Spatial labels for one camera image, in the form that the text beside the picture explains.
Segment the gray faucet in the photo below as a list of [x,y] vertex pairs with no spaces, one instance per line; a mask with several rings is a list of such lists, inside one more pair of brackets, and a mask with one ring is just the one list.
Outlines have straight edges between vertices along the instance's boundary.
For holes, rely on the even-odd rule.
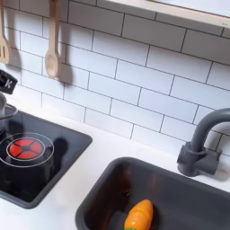
[[222,109],[209,113],[198,124],[193,138],[187,142],[179,154],[178,170],[186,176],[194,177],[200,173],[214,175],[219,164],[221,152],[215,155],[204,147],[208,132],[217,124],[230,121],[230,109]]

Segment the red burner light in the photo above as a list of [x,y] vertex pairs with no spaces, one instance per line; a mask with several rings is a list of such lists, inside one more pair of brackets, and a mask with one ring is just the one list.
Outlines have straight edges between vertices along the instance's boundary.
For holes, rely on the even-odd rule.
[[21,160],[37,158],[43,153],[44,147],[36,139],[18,139],[9,145],[8,151],[11,156]]

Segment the wooden utensil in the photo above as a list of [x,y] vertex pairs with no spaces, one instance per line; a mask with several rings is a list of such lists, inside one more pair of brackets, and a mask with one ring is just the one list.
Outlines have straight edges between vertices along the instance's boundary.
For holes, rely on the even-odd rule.
[[58,54],[58,16],[59,0],[49,0],[49,49],[45,57],[49,77],[57,77],[60,72],[60,55]]
[[9,64],[11,46],[4,35],[4,0],[0,0],[0,62]]

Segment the sink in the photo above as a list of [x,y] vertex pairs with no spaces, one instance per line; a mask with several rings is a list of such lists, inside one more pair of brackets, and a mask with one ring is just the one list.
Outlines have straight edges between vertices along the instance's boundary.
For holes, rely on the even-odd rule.
[[128,212],[150,199],[151,230],[229,230],[230,193],[139,161],[110,163],[76,211],[81,230],[121,230]]

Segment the toy carrot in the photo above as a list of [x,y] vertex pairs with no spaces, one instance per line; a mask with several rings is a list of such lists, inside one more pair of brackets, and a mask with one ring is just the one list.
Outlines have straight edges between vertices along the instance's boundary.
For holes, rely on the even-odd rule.
[[153,204],[145,199],[136,204],[128,213],[125,230],[149,230],[154,215]]

